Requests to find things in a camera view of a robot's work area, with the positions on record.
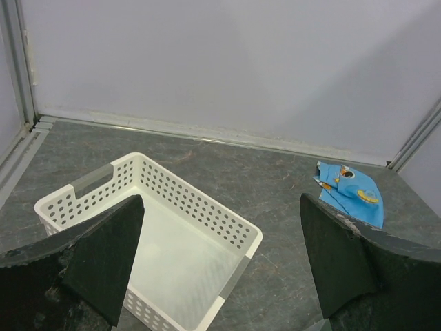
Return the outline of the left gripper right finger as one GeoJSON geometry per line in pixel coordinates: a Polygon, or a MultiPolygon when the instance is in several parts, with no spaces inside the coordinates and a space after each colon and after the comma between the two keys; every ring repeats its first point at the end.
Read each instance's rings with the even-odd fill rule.
{"type": "Polygon", "coordinates": [[[331,330],[439,330],[440,250],[401,239],[302,194],[300,218],[331,330]]]}

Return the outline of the white perforated plastic basket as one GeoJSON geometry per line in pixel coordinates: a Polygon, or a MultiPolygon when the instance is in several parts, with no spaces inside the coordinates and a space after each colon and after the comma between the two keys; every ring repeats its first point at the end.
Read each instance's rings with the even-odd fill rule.
{"type": "Polygon", "coordinates": [[[39,199],[55,234],[139,195],[144,219],[124,306],[151,330],[206,330],[259,247],[254,224],[139,152],[39,199]]]}

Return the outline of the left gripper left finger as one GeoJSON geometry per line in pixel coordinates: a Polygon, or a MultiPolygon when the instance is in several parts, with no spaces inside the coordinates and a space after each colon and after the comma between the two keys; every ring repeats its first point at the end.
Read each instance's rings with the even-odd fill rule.
{"type": "Polygon", "coordinates": [[[45,239],[1,254],[2,330],[116,327],[145,208],[132,195],[45,239]]]}

